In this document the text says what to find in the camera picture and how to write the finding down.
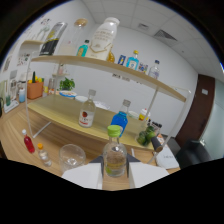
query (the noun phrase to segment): shelf board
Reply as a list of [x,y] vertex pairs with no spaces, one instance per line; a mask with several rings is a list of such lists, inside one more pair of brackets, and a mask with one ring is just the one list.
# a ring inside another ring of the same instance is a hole
[[60,76],[66,76],[66,75],[69,75],[69,74],[58,74],[58,77]]
[[[109,137],[107,134],[107,126],[111,124],[111,120],[115,113],[96,107],[92,127],[84,128],[81,127],[78,122],[81,105],[82,103],[79,101],[53,94],[29,103],[28,108],[54,124],[73,131],[74,133],[86,136],[87,140],[88,138],[92,138],[100,140],[105,144],[108,143]],[[128,124],[120,138],[120,143],[131,146],[134,149],[153,151],[152,143],[146,148],[135,141],[135,136],[138,134],[138,127],[140,128],[140,125],[142,124],[141,122],[142,121],[128,117]]]
[[112,74],[119,74],[122,77],[129,78],[133,81],[142,83],[150,88],[157,89],[158,92],[174,97],[182,102],[186,101],[186,98],[183,95],[178,93],[173,88],[167,86],[166,84],[160,82],[159,80],[156,80],[139,71],[135,71],[125,66],[114,64],[108,61],[86,57],[78,57],[78,56],[52,55],[52,56],[39,56],[37,58],[33,58],[32,62],[70,64],[70,65],[77,65],[82,67],[98,69]]
[[39,41],[39,40],[25,40],[22,43],[22,45],[25,45],[25,44],[41,45],[43,43],[44,43],[43,41]]

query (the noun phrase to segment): glass bottle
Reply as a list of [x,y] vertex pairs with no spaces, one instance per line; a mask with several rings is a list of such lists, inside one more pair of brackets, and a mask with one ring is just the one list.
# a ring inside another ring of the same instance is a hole
[[109,143],[104,146],[103,159],[105,170],[110,177],[122,176],[125,172],[127,161],[127,150],[119,143],[120,127],[110,125],[107,127]]
[[127,60],[126,67],[136,70],[137,67],[138,67],[138,63],[139,63],[138,51],[134,50],[133,51],[133,56],[129,57],[128,60]]
[[115,57],[114,57],[114,54],[111,52],[111,49],[109,51],[109,54],[108,54],[108,57],[107,57],[107,61],[109,62],[114,62],[115,61]]
[[127,114],[128,114],[128,108],[130,104],[131,102],[129,100],[124,100],[118,114],[115,114],[111,121],[111,125],[120,126],[120,137],[122,136],[125,130],[125,127],[128,124]]
[[85,40],[84,44],[79,47],[76,56],[85,57],[88,47],[89,47],[89,40]]
[[93,124],[93,119],[95,116],[96,106],[93,102],[93,97],[96,95],[96,91],[90,89],[88,100],[82,104],[80,115],[79,115],[79,125],[82,127],[89,128]]
[[52,162],[48,156],[48,152],[43,149],[43,144],[38,143],[37,147],[39,149],[38,151],[39,158],[41,159],[44,166],[51,166]]
[[76,55],[79,37],[87,23],[88,20],[82,18],[76,20],[73,26],[67,28],[67,32],[58,49],[58,55]]
[[148,75],[155,79],[159,78],[159,61],[158,60],[155,60],[155,65],[150,68]]
[[26,129],[23,129],[22,133],[24,135],[24,143],[26,145],[26,148],[28,149],[28,151],[30,153],[34,153],[35,152],[35,148],[33,146],[31,138],[29,136],[27,136]]

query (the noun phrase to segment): cup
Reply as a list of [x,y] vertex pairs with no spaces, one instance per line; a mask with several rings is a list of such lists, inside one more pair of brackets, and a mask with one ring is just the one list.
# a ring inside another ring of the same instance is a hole
[[82,148],[77,145],[68,144],[64,145],[59,150],[59,164],[62,174],[66,170],[76,168],[84,165],[86,160],[86,154]]
[[9,106],[11,103],[10,95],[6,96],[6,106]]

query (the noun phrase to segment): door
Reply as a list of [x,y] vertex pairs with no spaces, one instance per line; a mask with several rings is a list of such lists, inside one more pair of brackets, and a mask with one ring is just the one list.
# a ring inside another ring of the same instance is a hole
[[197,87],[189,113],[175,140],[180,147],[188,139],[199,140],[208,122],[215,95],[215,79],[198,75]]

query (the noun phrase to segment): wooden table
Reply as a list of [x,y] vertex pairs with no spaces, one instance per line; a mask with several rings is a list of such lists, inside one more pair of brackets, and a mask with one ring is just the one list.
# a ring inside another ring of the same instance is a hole
[[[29,110],[29,114],[34,133],[49,122],[48,119],[43,116],[39,116],[32,110]],[[58,177],[61,177],[62,175],[58,162],[59,150],[62,146],[66,144],[75,144],[80,146],[86,153],[85,164],[101,155],[103,147],[105,146],[105,142],[100,139],[94,139],[80,133],[75,133],[67,128],[52,123],[35,139],[32,139],[34,146],[36,147],[36,151],[33,154],[30,154],[24,145],[22,129],[26,129],[27,134],[31,136],[27,123],[25,103],[20,103],[18,107],[14,108],[7,114],[3,111],[3,115],[0,118],[0,140],[6,157],[12,161],[34,165]],[[37,144],[40,142],[51,157],[51,167],[45,167],[38,157]],[[131,146],[126,145],[126,148],[128,153],[132,154]],[[152,152],[149,150],[142,150],[138,147],[132,148],[134,148],[135,157],[143,163],[147,163],[153,156]],[[167,171],[172,174],[178,170],[180,169],[169,169]],[[103,190],[113,191],[124,189],[129,189],[129,180],[127,175],[123,175],[119,178],[111,178],[104,172]]]

